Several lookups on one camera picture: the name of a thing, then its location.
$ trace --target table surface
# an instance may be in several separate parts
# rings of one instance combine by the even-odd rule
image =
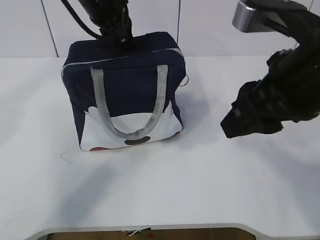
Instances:
[[[319,119],[231,140],[220,128],[267,58],[186,58],[184,131],[104,152],[78,147],[63,58],[0,58],[0,239],[146,227],[320,237]]]

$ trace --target silver zipper trim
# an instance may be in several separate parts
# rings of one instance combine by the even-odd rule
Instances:
[[[152,51],[152,53],[167,51],[167,50],[175,51],[183,58],[185,57],[179,48],[166,48],[166,49],[161,49],[161,50],[155,50],[155,51]],[[97,61],[72,62],[72,63],[69,63],[69,64],[63,66],[63,68],[61,70],[61,78],[62,79],[64,78],[64,71],[65,71],[66,67],[69,67],[69,66],[82,65],[82,64],[95,64],[95,63],[107,62],[107,61],[111,61],[111,60],[115,60],[115,59],[125,59],[125,58],[128,58],[128,56],[115,57],[115,58],[109,58],[109,59],[103,59],[103,60],[97,60]]]

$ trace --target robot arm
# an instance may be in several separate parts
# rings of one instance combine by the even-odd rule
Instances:
[[[320,17],[290,0],[240,0],[233,25],[240,31],[277,31],[296,39],[295,50],[276,52],[268,74],[247,82],[221,126],[228,138],[273,134],[282,121],[309,121],[320,114]]]
[[[78,0],[90,17],[100,28],[101,35],[91,31],[74,11],[68,0],[63,5],[89,35],[96,39],[113,38],[126,50],[133,48],[132,22],[129,17],[128,0]]]

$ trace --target bag handle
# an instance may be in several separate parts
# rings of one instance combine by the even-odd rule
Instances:
[[[167,91],[167,78],[168,78],[168,65],[157,66],[157,88],[156,88],[156,99],[153,109],[153,113],[148,120],[144,128],[141,128],[135,132],[125,133],[117,129],[110,117],[109,109],[106,102],[105,93],[105,82],[104,82],[104,71],[103,69],[91,68],[91,77],[93,80],[95,102],[103,120],[104,125],[109,131],[115,136],[125,140],[140,140],[146,137],[156,127],[163,113],[165,102],[166,102],[166,91]]]

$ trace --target bag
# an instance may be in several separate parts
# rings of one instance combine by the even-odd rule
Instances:
[[[183,130],[175,92],[186,65],[167,32],[134,38],[127,55],[109,40],[73,43],[61,75],[80,148],[115,149],[170,138]]]

